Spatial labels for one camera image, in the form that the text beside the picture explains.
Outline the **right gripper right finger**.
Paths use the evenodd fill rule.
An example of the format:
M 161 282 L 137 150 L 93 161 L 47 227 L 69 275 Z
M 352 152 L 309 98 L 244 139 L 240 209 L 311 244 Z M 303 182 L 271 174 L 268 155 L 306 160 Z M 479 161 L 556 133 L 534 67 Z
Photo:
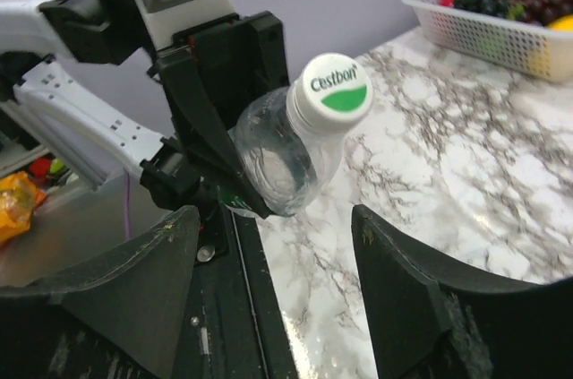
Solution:
M 571 377 L 571 279 L 538 285 L 483 271 L 363 205 L 352 233 L 379 377 Z

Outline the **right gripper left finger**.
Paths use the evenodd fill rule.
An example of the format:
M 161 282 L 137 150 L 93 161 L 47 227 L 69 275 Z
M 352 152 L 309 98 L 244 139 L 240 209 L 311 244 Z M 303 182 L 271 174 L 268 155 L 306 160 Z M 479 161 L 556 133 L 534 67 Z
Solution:
M 171 377 L 199 224 L 185 206 L 102 254 L 2 287 L 1 376 Z

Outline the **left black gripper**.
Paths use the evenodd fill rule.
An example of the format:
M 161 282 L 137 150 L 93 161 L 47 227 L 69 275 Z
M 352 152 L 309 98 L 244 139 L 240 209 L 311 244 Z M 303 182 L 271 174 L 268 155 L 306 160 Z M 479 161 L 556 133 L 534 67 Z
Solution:
M 267 218 L 272 211 L 227 131 L 252 101 L 289 84 L 282 21 L 270 12 L 234 13 L 179 31 L 172 40 L 157 53 L 153 70 L 185 157 L 221 196 Z

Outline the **clear bottle green label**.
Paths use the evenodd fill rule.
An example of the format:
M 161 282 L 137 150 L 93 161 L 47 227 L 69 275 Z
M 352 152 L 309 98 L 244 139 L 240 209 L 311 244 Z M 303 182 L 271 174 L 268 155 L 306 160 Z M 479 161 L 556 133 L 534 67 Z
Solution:
M 305 209 L 332 180 L 344 141 L 355 128 L 316 134 L 292 123 L 287 114 L 290 86 L 256 99 L 229 132 L 246 175 L 272 214 L 281 217 Z

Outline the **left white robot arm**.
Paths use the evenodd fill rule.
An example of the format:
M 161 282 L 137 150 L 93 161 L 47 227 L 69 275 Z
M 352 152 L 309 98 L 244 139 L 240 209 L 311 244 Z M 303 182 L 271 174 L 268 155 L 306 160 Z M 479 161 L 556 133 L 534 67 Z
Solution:
M 161 209 L 271 209 L 230 137 L 287 86 L 283 25 L 231 0 L 1 0 L 1 108 L 92 187 L 98 145 Z

